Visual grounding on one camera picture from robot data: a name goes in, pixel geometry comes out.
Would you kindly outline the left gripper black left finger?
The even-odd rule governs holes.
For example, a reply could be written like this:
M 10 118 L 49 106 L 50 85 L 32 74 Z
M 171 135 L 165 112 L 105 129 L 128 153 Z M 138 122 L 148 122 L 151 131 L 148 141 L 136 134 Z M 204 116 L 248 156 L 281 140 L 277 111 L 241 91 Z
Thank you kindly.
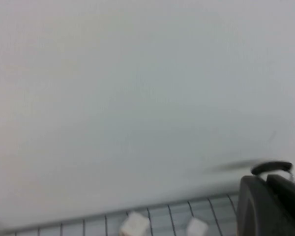
M 266 180 L 244 176 L 237 205 L 238 236 L 295 236 L 295 220 Z

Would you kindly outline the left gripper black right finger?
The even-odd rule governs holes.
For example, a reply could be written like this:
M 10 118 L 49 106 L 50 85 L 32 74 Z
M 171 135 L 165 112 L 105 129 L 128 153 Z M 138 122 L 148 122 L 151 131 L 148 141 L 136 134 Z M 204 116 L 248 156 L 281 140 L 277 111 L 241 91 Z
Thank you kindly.
M 266 182 L 295 220 L 295 183 L 279 175 L 268 175 Z

